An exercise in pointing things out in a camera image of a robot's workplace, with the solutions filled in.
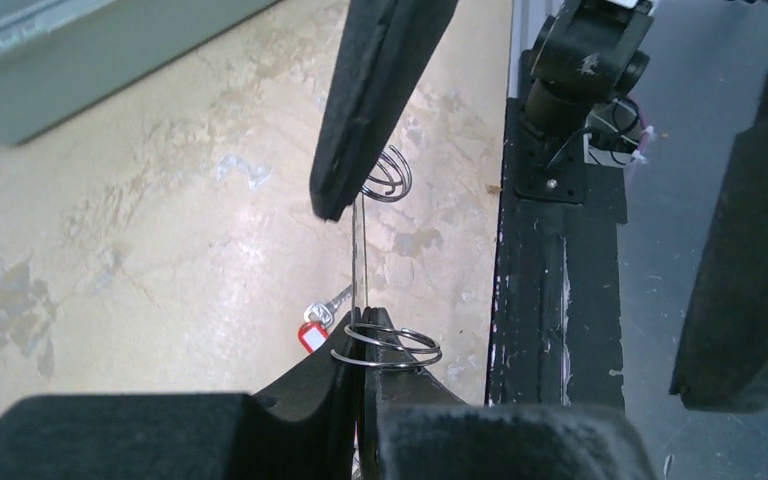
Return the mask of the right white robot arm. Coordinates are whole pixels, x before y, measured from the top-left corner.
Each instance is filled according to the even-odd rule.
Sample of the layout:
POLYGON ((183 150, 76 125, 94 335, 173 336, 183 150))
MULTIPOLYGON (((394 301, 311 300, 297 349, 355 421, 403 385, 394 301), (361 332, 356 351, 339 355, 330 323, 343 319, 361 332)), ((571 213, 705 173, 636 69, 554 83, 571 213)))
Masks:
MULTIPOLYGON (((561 401, 619 321, 620 172, 586 163, 586 116, 631 91, 653 3, 566 1, 514 54, 506 107, 490 402, 561 401)), ((451 1, 354 1, 310 176, 314 213, 338 220, 362 192, 453 14, 451 1)), ((733 143, 669 386, 691 410, 768 408, 768 75, 733 143)))

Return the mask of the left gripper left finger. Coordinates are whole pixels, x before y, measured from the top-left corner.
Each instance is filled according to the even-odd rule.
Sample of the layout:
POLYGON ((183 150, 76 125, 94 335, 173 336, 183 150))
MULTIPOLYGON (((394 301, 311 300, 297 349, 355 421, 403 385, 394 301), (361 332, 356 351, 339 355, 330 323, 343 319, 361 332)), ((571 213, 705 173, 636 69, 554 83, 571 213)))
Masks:
POLYGON ((326 343, 254 394, 38 395, 0 416, 0 479, 347 479, 358 373, 326 343))

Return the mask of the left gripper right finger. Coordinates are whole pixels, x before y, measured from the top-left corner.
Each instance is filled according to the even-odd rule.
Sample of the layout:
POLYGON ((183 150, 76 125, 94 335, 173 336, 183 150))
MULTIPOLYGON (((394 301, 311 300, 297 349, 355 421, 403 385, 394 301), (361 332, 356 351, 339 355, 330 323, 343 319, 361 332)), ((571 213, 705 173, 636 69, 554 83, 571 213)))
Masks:
POLYGON ((637 431, 594 405, 463 402, 417 365, 383 308, 367 307, 372 361, 360 414, 364 479, 653 479, 637 431))

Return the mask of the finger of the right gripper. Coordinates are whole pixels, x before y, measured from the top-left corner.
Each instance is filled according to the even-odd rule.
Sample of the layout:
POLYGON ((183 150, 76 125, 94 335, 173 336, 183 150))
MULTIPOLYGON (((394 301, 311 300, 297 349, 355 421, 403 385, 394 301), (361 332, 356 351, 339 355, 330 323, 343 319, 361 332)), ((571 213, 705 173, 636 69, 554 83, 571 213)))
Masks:
POLYGON ((690 410, 768 408, 768 73, 731 149, 670 391, 690 410))
POLYGON ((318 218, 338 221, 361 192, 456 6, 350 2, 309 180, 318 218))

